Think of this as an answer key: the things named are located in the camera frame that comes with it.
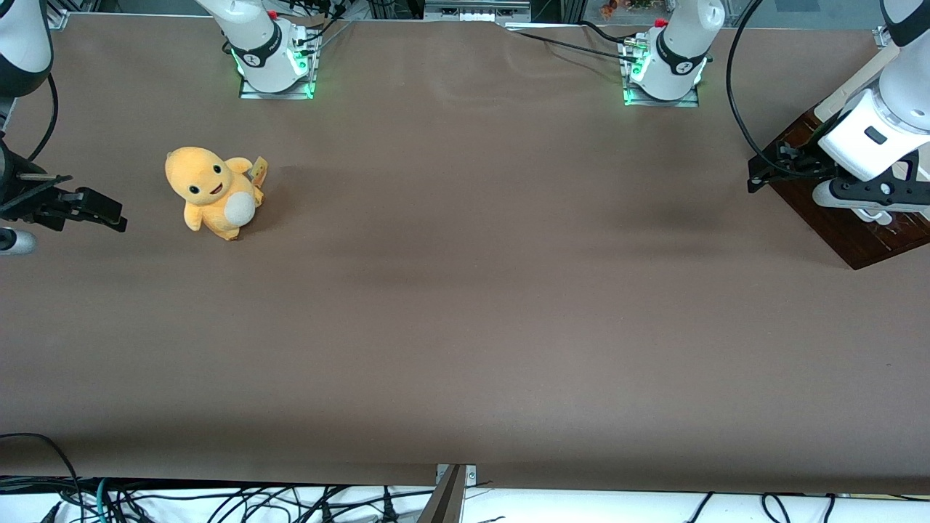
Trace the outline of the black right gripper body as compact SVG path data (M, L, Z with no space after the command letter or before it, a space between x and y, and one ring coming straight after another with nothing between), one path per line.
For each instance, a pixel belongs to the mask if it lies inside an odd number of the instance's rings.
M44 171L1 142L1 218L35 219L49 214L51 205L59 201L60 183L71 175L53 175Z

